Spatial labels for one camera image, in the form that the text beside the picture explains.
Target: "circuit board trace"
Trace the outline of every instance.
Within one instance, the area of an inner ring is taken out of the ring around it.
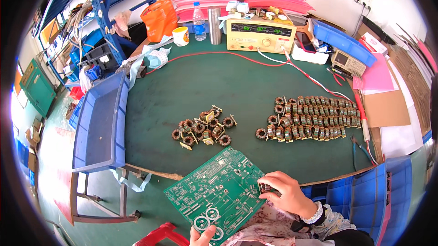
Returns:
[[[265,203],[257,183],[264,175],[242,152],[227,147],[164,193],[199,232],[214,224],[210,244],[218,246]]]

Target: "green workbench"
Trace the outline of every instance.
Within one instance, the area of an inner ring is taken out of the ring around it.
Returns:
[[[190,35],[189,45],[172,45],[169,59],[211,51],[227,51],[225,35],[220,45],[211,45],[208,36],[204,41],[196,41],[194,35]],[[262,63],[277,64],[256,51],[230,52]],[[280,54],[266,55],[285,61]],[[326,66],[293,62],[328,89],[354,98],[348,83],[338,85]],[[276,140],[261,141],[255,137],[255,130],[266,128],[267,118],[273,115],[274,99],[283,95],[287,98],[331,97],[290,65],[268,67],[229,54],[197,55],[170,62],[145,78],[137,79],[129,91],[125,126],[126,163],[186,176],[223,147],[201,143],[189,151],[181,148],[179,142],[171,138],[171,133],[180,121],[198,118],[200,112],[217,105],[223,109],[220,121],[233,114],[238,122],[237,127],[227,129],[232,147],[242,151],[265,173],[280,170],[299,183],[308,183],[354,172],[350,135],[354,133],[363,143],[361,129],[347,128],[346,138],[327,142],[306,139],[287,144]],[[356,149],[357,169],[371,166],[365,154]]]

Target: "wire cutters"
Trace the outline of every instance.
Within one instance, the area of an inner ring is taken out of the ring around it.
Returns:
[[[329,71],[329,72],[333,75],[333,78],[335,79],[335,81],[336,81],[339,85],[342,86],[342,84],[338,81],[338,79],[337,79],[336,77],[341,78],[343,81],[345,81],[345,79],[344,79],[341,75],[339,75],[339,74],[333,72],[330,68],[327,67],[326,69],[327,69],[327,71]]]
[[[370,154],[368,153],[367,149],[357,142],[356,138],[354,137],[354,134],[352,134],[350,136],[350,139],[353,142],[353,166],[354,166],[354,170],[357,171],[357,169],[356,169],[356,144],[359,146],[360,149],[362,149],[362,151],[367,155],[368,159],[374,165],[374,163],[373,163],[373,161],[372,161],[372,159],[370,157]]]

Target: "orange plastic bag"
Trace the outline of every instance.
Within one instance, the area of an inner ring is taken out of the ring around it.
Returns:
[[[178,27],[177,13],[170,0],[151,4],[143,10],[140,18],[146,25],[149,41],[154,43],[159,43],[164,35],[171,36]]]

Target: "hand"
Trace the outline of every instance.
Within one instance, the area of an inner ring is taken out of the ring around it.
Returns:
[[[190,229],[190,246],[209,246],[211,238],[215,235],[216,226],[210,225],[202,235],[192,226]]]
[[[258,182],[269,184],[281,193],[281,196],[273,192],[259,195],[260,199],[271,201],[277,208],[297,214],[302,218],[311,218],[318,210],[318,206],[301,191],[298,181],[281,171],[267,173]]]

